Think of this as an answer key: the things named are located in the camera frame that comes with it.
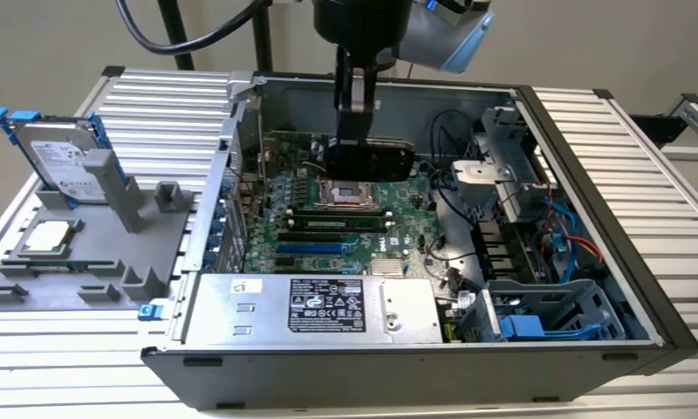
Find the black pcie slot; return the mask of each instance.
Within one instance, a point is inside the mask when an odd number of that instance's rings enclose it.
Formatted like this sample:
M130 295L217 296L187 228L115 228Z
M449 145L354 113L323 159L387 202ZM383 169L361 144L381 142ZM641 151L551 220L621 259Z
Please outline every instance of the black pcie slot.
M330 233L279 233L277 235L279 242L307 242L307 243L342 243L343 239L341 234Z
M341 275L341 271L303 271L303 270L291 270L291 269L277 269L274 273L286 273L297 275Z

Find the black cable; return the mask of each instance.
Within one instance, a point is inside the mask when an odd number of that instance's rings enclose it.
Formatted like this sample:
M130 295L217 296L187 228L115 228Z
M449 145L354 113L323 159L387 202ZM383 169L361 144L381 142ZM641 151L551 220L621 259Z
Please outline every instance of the black cable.
M251 3L245 6L245 9L206 35L202 35L195 39L190 39L186 42L181 42L179 44L163 45L153 43L139 32L139 28L137 27L137 23L131 17L131 12L126 6L126 0L115 0L115 8L121 14L121 19L123 20L126 29L129 30L129 33L131 33L131 37L145 50L159 55L179 55L206 48L214 42L219 41L223 37L237 31L241 26L243 26L245 23L251 19L255 12L262 7L269 7L270 4L271 0L253 0Z
M506 198L503 198L503 201L499 202L499 205L497 205L497 210L493 214L493 217L491 217L491 221L495 221L497 219L497 215L499 214L499 211L498 209L502 209L503 210L503 204L514 197L514 195L517 195L522 190L525 190L525 185L523 184L519 184L519 187L514 190L514 192L511 192Z
M431 176L429 177L429 181L431 182L431 179L434 178L434 176L439 176L442 174L442 171L438 170L437 172L434 172L431 174ZM439 197L442 198L442 201L445 201L446 203L446 206L450 207L450 210L453 210L453 212L471 225L471 227L475 227L475 223L470 220L470 218L463 214L463 212L454 207L453 203L450 203L450 200L446 198L445 194L442 193L442 188L439 187L439 185L437 184L437 193L439 194Z
M543 256L539 254L539 251L537 251L537 245L539 242L539 238L547 233L550 233L549 230L539 230L530 238L529 245L530 245L530 251L533 252L533 258L535 259L535 263L537 263L538 279L539 279L539 272L542 271L546 274L547 281L553 283L554 278L553 278L550 269L547 269L547 262L543 259Z
M458 110L458 109L446 109L445 111L439 112L434 116L434 119L431 120L431 125L429 125L429 153L431 154L431 162L433 163L434 163L434 156L435 156L435 153L434 153L434 138L435 138L434 127L437 126L437 123L438 123L439 119L442 118L442 116L445 116L447 113L454 113L454 114L461 115L463 117L465 125L467 126L467 132L469 132L469 136L470 136L470 138L467 140L469 140L469 142L473 141L473 121L470 120L470 118L465 114L465 112ZM442 148L439 148L439 160L442 160Z
M427 256L429 257L431 257L433 259L437 259L441 262L450 262L450 261L457 260L457 259L467 258L469 256L475 256L475 252L474 251L471 251L470 253L465 253L461 256L455 256L454 258L442 258L438 255L435 255L434 253L431 253L431 248L434 247L434 245L439 241L441 237L442 237L442 235L437 236L437 238L433 240L431 244L427 247Z

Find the blue pcie slot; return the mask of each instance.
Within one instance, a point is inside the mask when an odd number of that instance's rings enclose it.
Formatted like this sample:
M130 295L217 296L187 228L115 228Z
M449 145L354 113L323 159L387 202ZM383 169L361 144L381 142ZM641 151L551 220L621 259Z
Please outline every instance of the blue pcie slot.
M294 255L342 255L345 247L341 244L279 244L277 253Z

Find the red cable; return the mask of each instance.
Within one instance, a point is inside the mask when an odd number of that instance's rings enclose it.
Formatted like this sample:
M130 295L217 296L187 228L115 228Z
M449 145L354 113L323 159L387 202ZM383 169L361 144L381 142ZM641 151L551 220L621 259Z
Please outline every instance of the red cable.
M602 264L602 252L601 250L597 248L597 246L594 245L593 242L590 242L586 238L583 237L577 237L577 236L565 236L569 240L574 240L575 242L579 242L581 244L583 244L585 246L587 246L590 249L593 249L594 253L597 253L597 258L598 258L598 263Z

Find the motherboard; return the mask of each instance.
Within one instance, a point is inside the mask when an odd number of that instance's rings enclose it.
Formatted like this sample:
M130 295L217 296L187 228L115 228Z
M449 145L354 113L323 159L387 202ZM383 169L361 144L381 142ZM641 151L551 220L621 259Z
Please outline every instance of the motherboard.
M441 234L427 172L417 165L405 182L329 180L309 163L319 135L265 135L266 184L261 193L242 189L253 193L243 271L442 278L445 267L427 258Z

